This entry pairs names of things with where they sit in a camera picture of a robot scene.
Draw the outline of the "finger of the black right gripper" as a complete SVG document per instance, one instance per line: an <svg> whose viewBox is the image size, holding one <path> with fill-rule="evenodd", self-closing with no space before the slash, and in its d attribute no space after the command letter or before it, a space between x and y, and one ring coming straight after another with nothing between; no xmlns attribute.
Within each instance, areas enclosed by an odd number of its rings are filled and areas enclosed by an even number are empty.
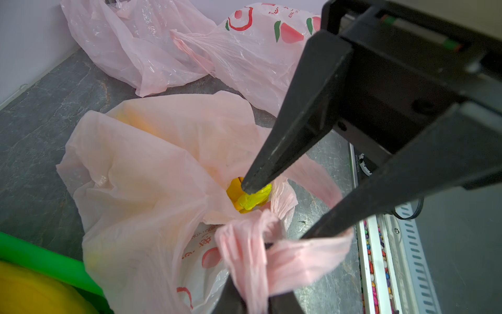
<svg viewBox="0 0 502 314"><path fill-rule="evenodd" d="M332 130L352 55L350 43L326 30L307 41L274 127L244 177L246 193L264 188Z"/></svg>

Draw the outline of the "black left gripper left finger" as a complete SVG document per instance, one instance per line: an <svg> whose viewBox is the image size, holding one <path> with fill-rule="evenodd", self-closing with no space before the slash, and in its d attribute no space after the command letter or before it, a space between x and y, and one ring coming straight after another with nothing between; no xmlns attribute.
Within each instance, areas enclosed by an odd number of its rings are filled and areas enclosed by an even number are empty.
<svg viewBox="0 0 502 314"><path fill-rule="evenodd" d="M212 314L246 314L247 307L235 287L231 276L226 284Z"/></svg>

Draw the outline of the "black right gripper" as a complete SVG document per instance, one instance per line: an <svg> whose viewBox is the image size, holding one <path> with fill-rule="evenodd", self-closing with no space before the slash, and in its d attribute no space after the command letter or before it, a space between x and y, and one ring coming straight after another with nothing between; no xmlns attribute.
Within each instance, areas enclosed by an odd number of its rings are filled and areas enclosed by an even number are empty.
<svg viewBox="0 0 502 314"><path fill-rule="evenodd" d="M336 131L364 153L395 155L303 238L501 182L500 39L441 17L435 1L328 1L321 27L353 49Z"/></svg>

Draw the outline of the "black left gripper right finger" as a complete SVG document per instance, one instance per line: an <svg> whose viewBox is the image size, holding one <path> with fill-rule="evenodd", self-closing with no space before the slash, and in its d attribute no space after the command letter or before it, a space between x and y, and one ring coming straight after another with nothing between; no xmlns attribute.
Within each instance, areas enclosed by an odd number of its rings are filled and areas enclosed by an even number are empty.
<svg viewBox="0 0 502 314"><path fill-rule="evenodd" d="M295 294L288 292L269 298L269 314L304 314Z"/></svg>

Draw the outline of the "orange-yellow banana bunch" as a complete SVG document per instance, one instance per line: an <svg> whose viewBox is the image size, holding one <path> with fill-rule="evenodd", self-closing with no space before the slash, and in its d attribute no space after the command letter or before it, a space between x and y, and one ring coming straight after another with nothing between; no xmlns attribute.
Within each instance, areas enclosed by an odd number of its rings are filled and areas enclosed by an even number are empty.
<svg viewBox="0 0 502 314"><path fill-rule="evenodd" d="M241 214L251 212L254 208L265 205L272 191L272 184L268 184L254 194L247 194L242 189L243 181L243 177L233 179L229 188L226 190L227 196L231 200L234 208Z"/></svg>

